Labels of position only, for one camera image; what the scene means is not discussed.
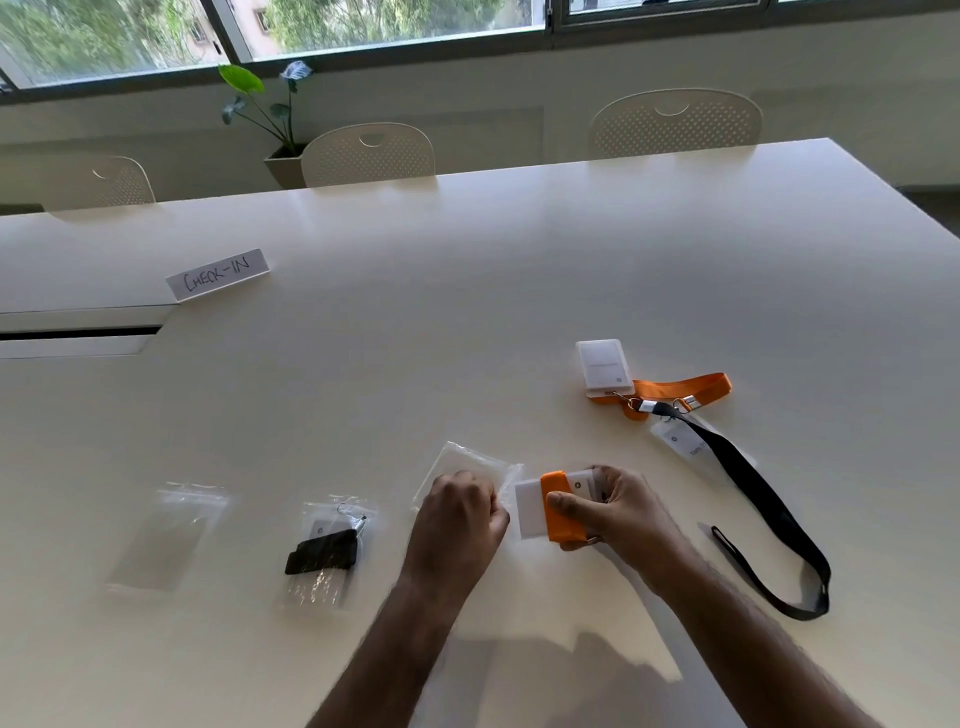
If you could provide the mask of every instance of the tree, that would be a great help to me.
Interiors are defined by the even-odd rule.
[[[34,81],[145,71],[193,60],[187,0],[0,0],[0,41]]]
[[[289,53],[488,30],[505,0],[271,0]]]

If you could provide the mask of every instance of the orange strap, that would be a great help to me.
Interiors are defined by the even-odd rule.
[[[540,494],[543,496],[543,513],[546,514],[546,533],[550,541],[564,544],[570,541],[586,541],[587,532],[583,526],[567,516],[561,516],[546,504],[546,494],[553,491],[572,493],[566,482],[564,471],[555,471],[540,476]]]
[[[680,406],[681,411],[702,407],[704,404],[710,404],[722,397],[728,395],[733,385],[730,379],[723,372],[714,372],[711,375],[695,376],[693,379],[684,379],[683,381],[643,381],[634,379],[637,398],[644,400],[661,400],[667,403],[675,402]],[[624,400],[618,397],[604,395],[603,397],[591,397],[591,400],[597,404],[619,404],[625,414],[631,420],[646,420],[646,412],[635,412]]]

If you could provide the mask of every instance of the black lanyard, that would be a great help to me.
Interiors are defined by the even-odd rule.
[[[816,544],[800,528],[800,524],[787,510],[780,497],[774,493],[774,489],[763,479],[763,476],[756,471],[756,468],[750,464],[750,461],[736,448],[736,446],[723,435],[717,434],[713,430],[707,429],[702,425],[689,420],[679,410],[670,406],[666,402],[657,402],[652,408],[650,402],[645,402],[647,406],[643,411],[650,412],[661,417],[671,417],[674,420],[680,420],[690,429],[700,435],[700,438],[707,443],[707,446],[713,450],[720,465],[730,476],[733,484],[739,489],[740,493],[756,507],[760,516],[767,522],[772,530],[788,548],[794,551],[804,561],[806,561],[820,577],[820,592],[817,594],[817,604],[812,609],[801,609],[800,607],[788,604],[771,592],[760,581],[750,564],[740,553],[740,550],[734,546],[730,540],[723,535],[723,532],[716,526],[711,526],[710,531],[713,537],[719,542],[720,546],[725,548],[733,560],[747,574],[754,583],[756,589],[766,597],[767,601],[773,604],[780,612],[793,619],[809,621],[825,615],[830,608],[830,595],[828,586],[830,583],[830,564],[827,563],[827,557],[824,556]]]

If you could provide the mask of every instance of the human hand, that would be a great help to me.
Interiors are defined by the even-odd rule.
[[[595,469],[612,488],[606,503],[555,492],[547,496],[547,505],[600,536],[654,593],[663,596],[679,568],[699,563],[699,554],[642,476],[608,465]],[[567,551],[585,545],[561,544]]]
[[[509,523],[488,479],[470,471],[441,475],[417,514],[400,581],[455,618]]]

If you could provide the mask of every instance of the white chair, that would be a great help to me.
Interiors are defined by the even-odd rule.
[[[318,136],[300,157],[308,187],[433,177],[426,134],[406,124],[356,124]]]
[[[671,88],[626,96],[600,109],[589,132],[591,159],[640,157],[756,144],[763,112],[746,96]]]
[[[43,207],[48,212],[156,202],[139,162],[109,155],[64,155],[43,163]]]

